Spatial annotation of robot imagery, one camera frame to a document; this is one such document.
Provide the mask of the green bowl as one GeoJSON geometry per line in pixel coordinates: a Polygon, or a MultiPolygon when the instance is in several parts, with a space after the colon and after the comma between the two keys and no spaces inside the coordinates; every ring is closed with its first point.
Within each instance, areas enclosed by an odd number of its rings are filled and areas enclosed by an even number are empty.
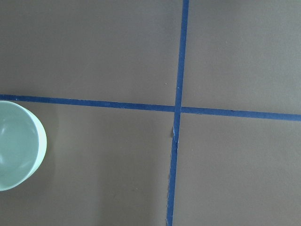
{"type": "Polygon", "coordinates": [[[41,121],[26,108],[0,102],[0,190],[27,180],[41,165],[47,135],[41,121]]]}

